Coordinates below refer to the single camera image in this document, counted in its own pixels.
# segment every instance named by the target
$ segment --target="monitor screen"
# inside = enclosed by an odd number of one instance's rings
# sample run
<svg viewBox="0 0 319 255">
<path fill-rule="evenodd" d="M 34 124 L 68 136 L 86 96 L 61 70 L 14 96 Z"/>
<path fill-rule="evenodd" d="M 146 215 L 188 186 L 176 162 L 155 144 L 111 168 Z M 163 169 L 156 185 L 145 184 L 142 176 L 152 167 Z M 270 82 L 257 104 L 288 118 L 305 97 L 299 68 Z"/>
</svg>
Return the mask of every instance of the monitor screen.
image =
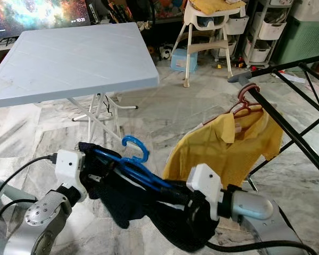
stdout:
<svg viewBox="0 0 319 255">
<path fill-rule="evenodd" d="M 0 0 L 0 38 L 25 30 L 87 25 L 85 0 Z"/>
</svg>

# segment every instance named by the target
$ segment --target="blue plastic box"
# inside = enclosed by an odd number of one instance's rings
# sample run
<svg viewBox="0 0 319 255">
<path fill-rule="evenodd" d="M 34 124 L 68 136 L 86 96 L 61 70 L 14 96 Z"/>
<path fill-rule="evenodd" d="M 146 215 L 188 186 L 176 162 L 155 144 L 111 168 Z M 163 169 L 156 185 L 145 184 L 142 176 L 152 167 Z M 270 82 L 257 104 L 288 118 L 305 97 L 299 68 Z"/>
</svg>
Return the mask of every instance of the blue plastic box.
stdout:
<svg viewBox="0 0 319 255">
<path fill-rule="evenodd" d="M 197 68 L 197 52 L 190 55 L 189 72 L 194 73 Z M 171 58 L 170 68 L 176 71 L 185 71 L 187 63 L 187 50 L 176 49 Z"/>
</svg>

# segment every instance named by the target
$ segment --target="square table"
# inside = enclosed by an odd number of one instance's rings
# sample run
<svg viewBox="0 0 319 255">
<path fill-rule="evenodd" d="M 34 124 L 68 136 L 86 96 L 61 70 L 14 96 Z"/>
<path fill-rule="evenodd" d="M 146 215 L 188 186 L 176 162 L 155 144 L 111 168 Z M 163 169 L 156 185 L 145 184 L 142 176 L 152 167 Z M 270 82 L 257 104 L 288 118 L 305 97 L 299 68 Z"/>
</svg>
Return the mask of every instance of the square table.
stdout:
<svg viewBox="0 0 319 255">
<path fill-rule="evenodd" d="M 95 124 L 121 139 L 119 127 L 115 134 L 97 118 L 104 95 L 154 87 L 158 82 L 135 23 L 25 31 L 0 64 L 0 107 L 67 98 L 89 117 L 89 141 Z M 93 95 L 88 110 L 73 99 L 85 95 Z M 119 126 L 119 106 L 112 104 Z"/>
</svg>

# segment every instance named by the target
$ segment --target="marble floor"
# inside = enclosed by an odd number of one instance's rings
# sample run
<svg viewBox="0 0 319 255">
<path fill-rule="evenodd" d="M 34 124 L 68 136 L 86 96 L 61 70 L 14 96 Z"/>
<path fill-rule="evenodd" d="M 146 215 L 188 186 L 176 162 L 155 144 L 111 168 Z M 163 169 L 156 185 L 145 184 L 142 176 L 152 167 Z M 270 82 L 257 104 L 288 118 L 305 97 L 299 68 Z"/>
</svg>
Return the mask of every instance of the marble floor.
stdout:
<svg viewBox="0 0 319 255">
<path fill-rule="evenodd" d="M 236 101 L 239 84 L 226 81 L 226 70 L 200 65 L 191 75 L 190 88 L 182 86 L 184 73 L 168 68 L 168 61 L 157 63 L 160 84 L 156 88 L 115 94 L 121 105 L 138 105 L 137 110 L 119 111 L 123 134 L 142 140 L 150 151 L 147 167 L 161 175 L 165 161 L 176 143 L 201 121 L 228 110 Z M 319 117 L 307 102 L 279 79 L 265 75 L 253 79 L 262 94 L 298 130 L 302 131 Z M 303 84 L 296 85 L 312 97 Z M 89 105 L 90 97 L 78 98 Z M 59 149 L 75 149 L 87 139 L 87 120 L 72 122 L 80 112 L 66 100 L 47 101 L 0 108 L 0 179 L 34 157 L 48 155 Z M 107 112 L 102 121 L 113 125 Z M 305 136 L 319 153 L 319 125 Z M 93 139 L 106 148 L 123 155 L 138 152 L 124 148 L 102 130 Z M 258 189 L 275 199 L 290 219 L 301 239 L 319 253 L 319 171 L 291 146 L 253 176 Z M 41 198 L 57 188 L 54 165 L 40 161 L 12 180 L 11 185 Z M 250 190 L 248 183 L 244 189 Z M 253 237 L 236 223 L 222 220 L 211 240 L 219 245 L 250 243 Z M 98 200 L 86 199 L 73 208 L 63 232 L 56 239 L 52 254 L 122 254 L 122 255 L 183 255 L 188 254 L 167 241 L 149 218 L 134 220 L 130 227 L 120 229 Z M 196 254 L 223 254 L 203 248 Z M 249 251 L 236 254 L 258 254 Z"/>
</svg>

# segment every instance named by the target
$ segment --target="clothes drying rack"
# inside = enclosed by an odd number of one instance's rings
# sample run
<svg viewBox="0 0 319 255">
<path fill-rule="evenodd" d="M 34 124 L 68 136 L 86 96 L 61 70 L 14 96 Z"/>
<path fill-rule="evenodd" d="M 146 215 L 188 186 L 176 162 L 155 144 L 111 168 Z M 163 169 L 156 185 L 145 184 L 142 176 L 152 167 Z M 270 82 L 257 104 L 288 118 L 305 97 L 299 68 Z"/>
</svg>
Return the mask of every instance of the clothes drying rack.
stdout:
<svg viewBox="0 0 319 255">
<path fill-rule="evenodd" d="M 277 77 L 279 77 L 283 82 L 285 82 L 290 88 L 292 88 L 296 93 L 298 93 L 303 99 L 305 99 L 308 103 L 310 103 L 318 112 L 319 112 L 319 97 L 314 89 L 314 86 L 311 82 L 310 76 L 312 75 L 314 78 L 318 79 L 319 75 L 312 71 L 307 64 L 319 62 L 319 56 L 302 59 L 299 61 L 290 62 L 287 64 L 277 65 L 273 67 L 269 67 L 262 70 L 257 70 L 253 72 L 247 72 L 235 75 L 228 79 L 228 82 L 239 82 L 242 86 L 249 84 L 249 79 L 257 76 L 261 76 L 264 74 L 274 73 Z M 283 76 L 279 71 L 292 68 L 299 67 L 304 72 L 306 79 L 312 89 L 316 102 L 307 96 L 304 92 L 302 92 L 297 86 L 295 86 L 291 81 L 289 81 L 285 76 Z M 302 132 L 298 133 L 291 124 L 284 118 L 282 115 L 265 99 L 264 96 L 260 94 L 255 88 L 249 89 L 248 92 L 255 98 L 255 100 L 262 105 L 262 107 L 268 112 L 268 114 L 278 123 L 278 125 L 283 129 L 283 131 L 291 138 L 291 141 L 281 147 L 279 154 L 290 147 L 292 144 L 296 144 L 300 150 L 309 158 L 309 160 L 318 168 L 319 170 L 319 155 L 314 151 L 314 149 L 305 141 L 303 135 L 308 133 L 314 127 L 319 124 L 319 118 L 313 122 L 309 127 L 304 129 Z M 265 166 L 270 160 L 265 160 L 257 167 L 255 167 L 247 176 L 247 180 L 253 190 L 257 191 L 251 177 L 257 171 L 259 171 L 263 166 Z"/>
</svg>

